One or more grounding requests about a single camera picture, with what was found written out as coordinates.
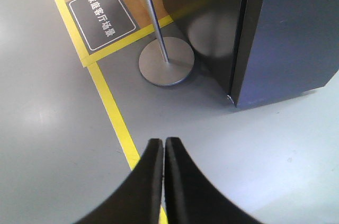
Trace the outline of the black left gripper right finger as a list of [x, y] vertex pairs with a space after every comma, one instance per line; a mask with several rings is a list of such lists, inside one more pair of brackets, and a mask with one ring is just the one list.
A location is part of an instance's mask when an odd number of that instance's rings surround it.
[[177, 137], [166, 139], [164, 186], [169, 223], [260, 223], [210, 183]]

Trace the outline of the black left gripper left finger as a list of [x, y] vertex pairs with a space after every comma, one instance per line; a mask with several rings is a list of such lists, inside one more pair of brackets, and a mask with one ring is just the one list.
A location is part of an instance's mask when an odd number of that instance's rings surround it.
[[150, 139], [135, 168], [103, 203], [77, 223], [158, 223], [163, 142]]

